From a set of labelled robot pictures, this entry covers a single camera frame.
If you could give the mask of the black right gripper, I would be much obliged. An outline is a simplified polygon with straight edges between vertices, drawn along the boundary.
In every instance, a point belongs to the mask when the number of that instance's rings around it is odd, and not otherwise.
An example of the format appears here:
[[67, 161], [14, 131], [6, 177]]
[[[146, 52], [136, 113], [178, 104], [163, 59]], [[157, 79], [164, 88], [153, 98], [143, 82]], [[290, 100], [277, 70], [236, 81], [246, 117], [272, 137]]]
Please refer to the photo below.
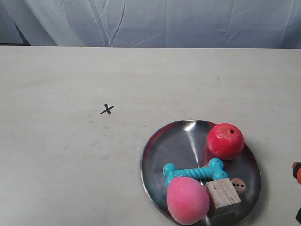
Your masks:
[[[293, 163], [292, 169], [294, 178], [299, 184], [301, 184], [301, 162]], [[299, 208], [295, 219], [297, 220], [297, 222], [301, 222], [301, 207]]]

